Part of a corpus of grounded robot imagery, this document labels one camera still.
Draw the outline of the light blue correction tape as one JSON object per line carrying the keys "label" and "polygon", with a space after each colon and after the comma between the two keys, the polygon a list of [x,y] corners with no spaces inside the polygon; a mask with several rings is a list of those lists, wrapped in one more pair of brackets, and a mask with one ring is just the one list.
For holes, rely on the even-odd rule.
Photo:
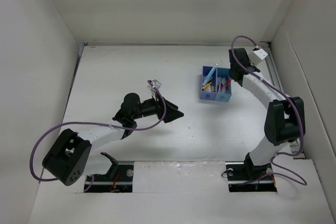
{"label": "light blue correction tape", "polygon": [[211,78],[212,75],[213,75],[213,73],[215,72],[216,69],[217,69],[217,64],[215,64],[215,65],[211,68],[211,70],[209,71],[209,73],[207,74],[207,76],[206,76],[205,78]]}

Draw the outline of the yellow black utility knife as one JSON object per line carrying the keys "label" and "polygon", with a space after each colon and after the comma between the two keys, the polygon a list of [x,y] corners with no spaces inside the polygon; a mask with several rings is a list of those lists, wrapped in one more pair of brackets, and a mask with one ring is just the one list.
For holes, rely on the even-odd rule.
{"label": "yellow black utility knife", "polygon": [[208,87],[210,87],[211,86],[211,84],[212,84],[212,82],[210,81],[210,82],[208,82],[206,85],[204,85],[204,86],[202,86],[202,89],[204,90],[204,89],[207,89]]}

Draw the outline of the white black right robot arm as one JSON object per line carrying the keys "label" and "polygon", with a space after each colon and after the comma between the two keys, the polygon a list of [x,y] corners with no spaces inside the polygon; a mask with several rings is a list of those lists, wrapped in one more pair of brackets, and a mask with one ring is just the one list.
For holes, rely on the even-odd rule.
{"label": "white black right robot arm", "polygon": [[267,109],[265,136],[244,160],[243,173],[254,179],[266,171],[271,159],[287,142],[305,134],[304,102],[282,94],[254,66],[244,48],[229,50],[230,78],[253,94]]}

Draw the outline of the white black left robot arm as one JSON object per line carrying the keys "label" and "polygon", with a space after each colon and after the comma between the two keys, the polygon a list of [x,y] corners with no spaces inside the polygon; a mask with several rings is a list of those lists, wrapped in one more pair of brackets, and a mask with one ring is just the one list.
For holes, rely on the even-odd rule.
{"label": "white black left robot arm", "polygon": [[112,118],[120,126],[95,123],[96,127],[75,132],[63,130],[45,156],[42,165],[65,186],[74,184],[86,172],[85,167],[92,150],[107,145],[113,141],[122,140],[137,128],[136,119],[156,115],[160,122],[170,123],[182,118],[184,113],[178,106],[155,94],[143,102],[136,93],[124,97],[119,111]]}

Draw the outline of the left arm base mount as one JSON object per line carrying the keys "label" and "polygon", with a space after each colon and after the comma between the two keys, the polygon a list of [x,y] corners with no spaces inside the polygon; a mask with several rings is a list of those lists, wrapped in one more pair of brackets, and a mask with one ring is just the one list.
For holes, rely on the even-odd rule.
{"label": "left arm base mount", "polygon": [[118,161],[106,152],[100,153],[109,161],[107,171],[89,172],[84,193],[131,193],[133,191],[134,161]]}

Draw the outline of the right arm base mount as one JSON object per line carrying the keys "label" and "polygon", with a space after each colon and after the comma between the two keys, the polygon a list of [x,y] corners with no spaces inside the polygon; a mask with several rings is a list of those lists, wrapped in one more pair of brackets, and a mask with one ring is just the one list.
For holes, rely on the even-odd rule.
{"label": "right arm base mount", "polygon": [[247,162],[225,162],[222,176],[230,193],[277,192],[271,164],[253,167]]}

